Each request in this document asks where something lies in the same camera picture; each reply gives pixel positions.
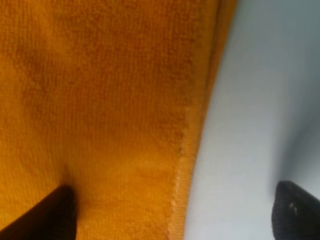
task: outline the white wall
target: white wall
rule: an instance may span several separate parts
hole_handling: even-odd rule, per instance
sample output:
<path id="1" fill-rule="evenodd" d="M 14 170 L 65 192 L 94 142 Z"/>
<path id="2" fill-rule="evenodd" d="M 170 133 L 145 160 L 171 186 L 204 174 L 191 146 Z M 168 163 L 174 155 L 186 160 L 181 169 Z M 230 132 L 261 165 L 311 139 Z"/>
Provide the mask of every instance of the white wall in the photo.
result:
<path id="1" fill-rule="evenodd" d="M 273 239 L 280 161 L 320 110 L 319 90 L 320 0 L 240 0 L 194 170 L 186 240 Z M 308 148 L 283 177 L 320 197 L 314 122 L 298 144 Z"/>

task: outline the white surface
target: white surface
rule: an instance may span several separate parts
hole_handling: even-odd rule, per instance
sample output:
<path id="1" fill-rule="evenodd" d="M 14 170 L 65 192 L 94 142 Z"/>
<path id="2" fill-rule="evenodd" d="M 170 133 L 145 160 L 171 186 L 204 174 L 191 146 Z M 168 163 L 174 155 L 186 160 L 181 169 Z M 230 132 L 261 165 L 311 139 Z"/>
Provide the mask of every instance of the white surface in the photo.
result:
<path id="1" fill-rule="evenodd" d="M 319 9 L 319 0 L 239 1 L 194 170 L 186 240 L 274 239 L 279 159 L 320 106 Z M 308 151 L 307 159 L 320 156 Z M 320 196 L 320 180 L 296 176 Z"/>

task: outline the black object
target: black object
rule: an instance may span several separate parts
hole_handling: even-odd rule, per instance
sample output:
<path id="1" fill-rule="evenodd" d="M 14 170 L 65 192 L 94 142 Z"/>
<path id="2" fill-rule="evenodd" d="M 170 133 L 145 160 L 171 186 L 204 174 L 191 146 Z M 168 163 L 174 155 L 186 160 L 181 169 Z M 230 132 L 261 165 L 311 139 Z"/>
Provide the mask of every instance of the black object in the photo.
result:
<path id="1" fill-rule="evenodd" d="M 0 240 L 75 240 L 76 231 L 75 194 L 64 185 L 0 231 Z"/>
<path id="2" fill-rule="evenodd" d="M 276 240 L 320 240 L 320 201 L 291 181 L 280 181 L 272 209 Z"/>

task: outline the orange towel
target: orange towel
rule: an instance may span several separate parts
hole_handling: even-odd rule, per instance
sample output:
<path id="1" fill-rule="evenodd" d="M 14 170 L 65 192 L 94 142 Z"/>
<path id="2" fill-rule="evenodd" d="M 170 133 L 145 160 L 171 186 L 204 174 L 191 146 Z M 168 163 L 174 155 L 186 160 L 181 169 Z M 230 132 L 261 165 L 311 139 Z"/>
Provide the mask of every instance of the orange towel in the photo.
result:
<path id="1" fill-rule="evenodd" d="M 78 240 L 181 240 L 235 0 L 0 0 L 0 228 L 60 184 Z"/>

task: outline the terry cloth fabric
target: terry cloth fabric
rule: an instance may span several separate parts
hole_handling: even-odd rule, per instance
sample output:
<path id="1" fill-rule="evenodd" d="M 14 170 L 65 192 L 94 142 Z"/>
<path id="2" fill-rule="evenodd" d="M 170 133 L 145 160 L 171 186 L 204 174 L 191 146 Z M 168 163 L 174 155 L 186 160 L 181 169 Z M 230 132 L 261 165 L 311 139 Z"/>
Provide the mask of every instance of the terry cloth fabric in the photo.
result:
<path id="1" fill-rule="evenodd" d="M 0 0 L 0 228 L 60 184 L 78 240 L 182 240 L 235 0 Z"/>

